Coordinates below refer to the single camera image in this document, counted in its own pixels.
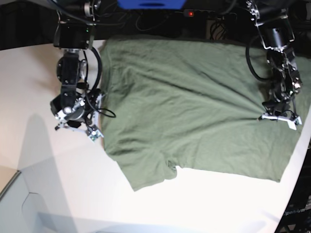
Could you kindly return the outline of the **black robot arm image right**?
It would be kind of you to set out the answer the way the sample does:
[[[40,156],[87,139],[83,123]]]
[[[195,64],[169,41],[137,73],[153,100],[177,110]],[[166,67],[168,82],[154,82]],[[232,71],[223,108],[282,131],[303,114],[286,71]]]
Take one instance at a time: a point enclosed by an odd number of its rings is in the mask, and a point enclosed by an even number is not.
[[[260,119],[283,120],[296,123],[295,97],[299,94],[302,81],[295,60],[292,43],[295,36],[288,19],[288,8],[292,0],[247,0],[247,11],[258,30],[250,43],[260,39],[267,51],[267,63],[272,69],[270,78],[260,77],[250,60],[250,46],[246,47],[245,56],[253,76],[260,82],[268,82],[269,98],[263,102],[265,113]]]

